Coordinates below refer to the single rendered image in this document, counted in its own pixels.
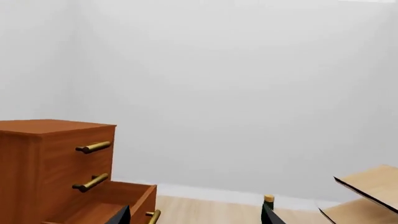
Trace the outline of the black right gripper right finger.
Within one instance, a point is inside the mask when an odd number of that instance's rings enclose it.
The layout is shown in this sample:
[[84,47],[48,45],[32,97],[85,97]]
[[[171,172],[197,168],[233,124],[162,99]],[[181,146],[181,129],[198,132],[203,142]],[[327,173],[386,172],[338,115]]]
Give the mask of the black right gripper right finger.
[[262,212],[261,212],[261,223],[262,224],[285,224],[277,214],[274,213],[271,208],[269,208],[267,205],[262,206]]

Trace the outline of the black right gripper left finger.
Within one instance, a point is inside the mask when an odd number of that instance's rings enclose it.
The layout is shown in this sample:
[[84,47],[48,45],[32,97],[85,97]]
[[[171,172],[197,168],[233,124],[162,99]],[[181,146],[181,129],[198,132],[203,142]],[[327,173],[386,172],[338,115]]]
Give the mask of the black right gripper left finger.
[[112,216],[105,224],[130,224],[130,206],[125,206]]

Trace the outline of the dark green wine bottle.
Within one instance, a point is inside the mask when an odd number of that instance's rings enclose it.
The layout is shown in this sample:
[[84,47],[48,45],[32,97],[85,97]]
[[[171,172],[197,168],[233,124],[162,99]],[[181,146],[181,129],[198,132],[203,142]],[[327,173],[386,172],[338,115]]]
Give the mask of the dark green wine bottle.
[[266,208],[269,208],[270,210],[274,210],[274,196],[267,194],[264,195],[264,201],[262,204],[262,210],[266,210]]

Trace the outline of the open brown wooden drawer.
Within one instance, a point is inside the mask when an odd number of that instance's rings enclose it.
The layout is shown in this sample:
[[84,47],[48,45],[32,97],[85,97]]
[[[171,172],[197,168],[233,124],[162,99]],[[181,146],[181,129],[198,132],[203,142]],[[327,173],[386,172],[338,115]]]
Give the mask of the open brown wooden drawer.
[[77,192],[74,199],[49,215],[41,224],[105,224],[124,207],[128,224],[149,224],[154,212],[157,186],[105,181],[91,190]]

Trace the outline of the brown wooden drawer cabinet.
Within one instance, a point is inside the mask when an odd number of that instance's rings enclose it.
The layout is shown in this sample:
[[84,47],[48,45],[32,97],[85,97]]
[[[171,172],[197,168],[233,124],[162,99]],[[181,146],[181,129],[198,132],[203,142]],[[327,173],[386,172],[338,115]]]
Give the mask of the brown wooden drawer cabinet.
[[0,121],[0,224],[41,224],[76,197],[73,184],[110,174],[112,146],[91,154],[75,148],[113,142],[115,129],[56,119]]

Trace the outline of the light wooden shelf board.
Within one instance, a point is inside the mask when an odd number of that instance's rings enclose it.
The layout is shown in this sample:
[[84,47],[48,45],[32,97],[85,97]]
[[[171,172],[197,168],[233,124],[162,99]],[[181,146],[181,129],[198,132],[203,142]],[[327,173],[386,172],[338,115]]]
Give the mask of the light wooden shelf board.
[[334,180],[398,214],[398,167],[381,165]]
[[332,224],[398,224],[398,214],[368,199],[319,208]]

